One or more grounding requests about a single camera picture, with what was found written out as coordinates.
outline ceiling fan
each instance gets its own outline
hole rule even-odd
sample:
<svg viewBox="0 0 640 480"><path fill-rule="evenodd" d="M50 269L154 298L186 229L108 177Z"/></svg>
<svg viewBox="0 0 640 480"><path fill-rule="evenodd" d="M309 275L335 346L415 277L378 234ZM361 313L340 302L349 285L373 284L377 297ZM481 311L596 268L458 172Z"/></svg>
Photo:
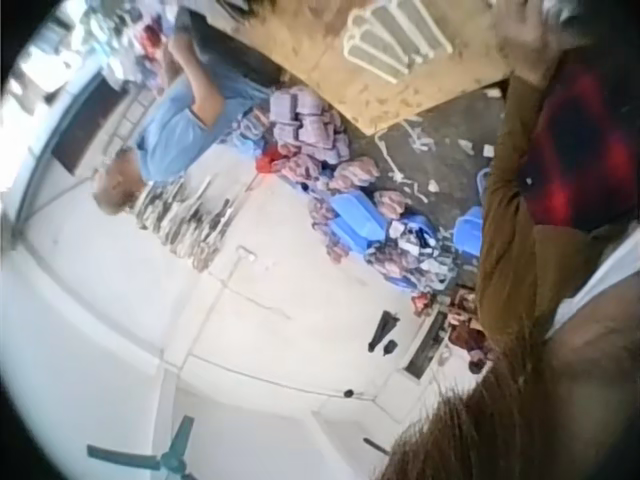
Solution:
<svg viewBox="0 0 640 480"><path fill-rule="evenodd" d="M193 417L187 415L182 417L178 430L176 430L176 434L171 440L171 445L169 445L169 450L160 455L160 458L156 455L137 455L135 453L107 450L95 445L87 445L87 455L96 460L125 467L152 471L164 469L169 473L167 479L197 480L193 474L187 472L187 463L184 460L192 428Z"/></svg>

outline light blue shirt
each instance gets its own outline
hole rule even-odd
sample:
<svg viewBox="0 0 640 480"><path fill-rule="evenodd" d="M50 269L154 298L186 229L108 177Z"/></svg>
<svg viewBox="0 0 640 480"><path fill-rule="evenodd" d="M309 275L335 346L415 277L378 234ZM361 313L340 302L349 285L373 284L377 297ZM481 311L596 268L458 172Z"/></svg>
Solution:
<svg viewBox="0 0 640 480"><path fill-rule="evenodd" d="M176 79L152 107L135 139L138 165L145 181L165 182L184 173L211 145L229 131L239 115L269 98L269 90L227 67L221 59L205 66L225 99L224 110L207 128L193 114L193 91L185 75Z"/></svg>

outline fan blade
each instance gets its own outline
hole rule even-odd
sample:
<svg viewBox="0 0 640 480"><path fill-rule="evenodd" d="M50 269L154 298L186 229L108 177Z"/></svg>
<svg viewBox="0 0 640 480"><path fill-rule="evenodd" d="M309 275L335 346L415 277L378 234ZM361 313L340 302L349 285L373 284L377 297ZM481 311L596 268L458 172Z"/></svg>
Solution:
<svg viewBox="0 0 640 480"><path fill-rule="evenodd" d="M118 452L87 445L87 455L96 460L114 463L132 468L143 468L145 470L160 470L160 460L154 455L136 455L135 453Z"/></svg>
<svg viewBox="0 0 640 480"><path fill-rule="evenodd" d="M187 444L189 443L192 428L193 417L189 417L188 415L182 417L178 430L176 430L176 434L173 436L173 440L171 440L169 452L181 458L184 457L184 454L187 451Z"/></svg>

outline plaid shirt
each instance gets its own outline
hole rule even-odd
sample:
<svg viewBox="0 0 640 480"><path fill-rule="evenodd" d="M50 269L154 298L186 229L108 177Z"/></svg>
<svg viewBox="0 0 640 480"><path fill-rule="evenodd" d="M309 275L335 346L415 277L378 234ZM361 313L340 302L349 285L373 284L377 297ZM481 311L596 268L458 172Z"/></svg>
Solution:
<svg viewBox="0 0 640 480"><path fill-rule="evenodd" d="M536 224L590 232L637 213L640 84L611 59L576 52L568 60L518 182Z"/></svg>

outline wooden table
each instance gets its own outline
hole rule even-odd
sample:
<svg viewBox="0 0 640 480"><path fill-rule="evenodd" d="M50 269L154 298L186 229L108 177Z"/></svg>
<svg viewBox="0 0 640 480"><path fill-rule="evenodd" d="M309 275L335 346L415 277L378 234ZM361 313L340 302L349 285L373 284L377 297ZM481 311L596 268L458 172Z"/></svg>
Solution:
<svg viewBox="0 0 640 480"><path fill-rule="evenodd" d="M397 84L342 54L349 12L367 0L278 0L273 12L242 27L237 36L314 88L371 135L507 76L496 48L491 11L483 0L423 2L454 52L417 66Z"/></svg>

